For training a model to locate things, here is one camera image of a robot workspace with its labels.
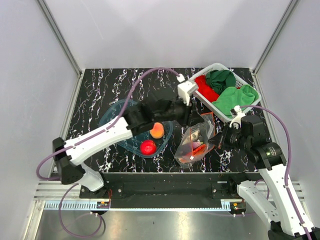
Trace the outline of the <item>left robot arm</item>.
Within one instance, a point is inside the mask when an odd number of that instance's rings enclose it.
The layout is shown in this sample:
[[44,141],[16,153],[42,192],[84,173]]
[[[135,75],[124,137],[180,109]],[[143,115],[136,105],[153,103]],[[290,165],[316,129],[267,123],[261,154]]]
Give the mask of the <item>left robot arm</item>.
[[155,123],[177,121],[183,127],[204,122],[197,113],[195,103],[184,103],[182,99],[139,102],[123,106],[111,121],[79,137],[53,140],[53,159],[58,178],[63,185],[80,184],[97,198],[108,193],[102,175],[85,164],[92,155],[110,145],[128,140],[150,131]]

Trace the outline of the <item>red fake apple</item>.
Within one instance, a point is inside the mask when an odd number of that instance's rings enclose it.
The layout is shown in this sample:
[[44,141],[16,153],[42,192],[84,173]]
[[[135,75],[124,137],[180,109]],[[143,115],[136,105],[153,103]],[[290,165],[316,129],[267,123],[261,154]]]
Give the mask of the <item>red fake apple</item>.
[[140,144],[140,151],[146,156],[153,155],[157,151],[156,143],[153,140],[145,140]]

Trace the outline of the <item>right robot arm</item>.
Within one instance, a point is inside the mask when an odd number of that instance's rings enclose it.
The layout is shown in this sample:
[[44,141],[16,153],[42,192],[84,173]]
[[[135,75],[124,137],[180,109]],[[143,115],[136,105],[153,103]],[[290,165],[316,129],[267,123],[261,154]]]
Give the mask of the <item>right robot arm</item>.
[[245,115],[226,123],[210,140],[219,149],[239,149],[258,170],[269,189],[272,202],[262,195],[244,173],[227,185],[228,195],[241,197],[267,227],[270,240],[318,240],[320,229],[304,211],[291,180],[285,176],[289,163],[280,146],[266,140],[265,126],[257,116]]

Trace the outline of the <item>orange fake fruit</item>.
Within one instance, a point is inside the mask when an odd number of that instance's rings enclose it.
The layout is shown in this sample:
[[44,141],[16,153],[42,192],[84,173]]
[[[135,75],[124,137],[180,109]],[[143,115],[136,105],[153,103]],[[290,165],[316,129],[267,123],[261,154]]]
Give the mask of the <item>orange fake fruit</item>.
[[160,122],[156,122],[153,125],[153,128],[149,131],[149,133],[154,139],[162,138],[165,134],[165,129],[163,124]]

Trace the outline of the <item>clear zip top bag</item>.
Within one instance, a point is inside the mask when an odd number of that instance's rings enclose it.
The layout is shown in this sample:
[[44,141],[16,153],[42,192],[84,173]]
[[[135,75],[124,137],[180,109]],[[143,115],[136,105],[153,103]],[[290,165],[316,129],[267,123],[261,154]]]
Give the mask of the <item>clear zip top bag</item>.
[[189,168],[210,152],[214,145],[209,142],[216,135],[216,124],[212,112],[201,115],[204,122],[189,127],[178,146],[174,158],[183,168]]

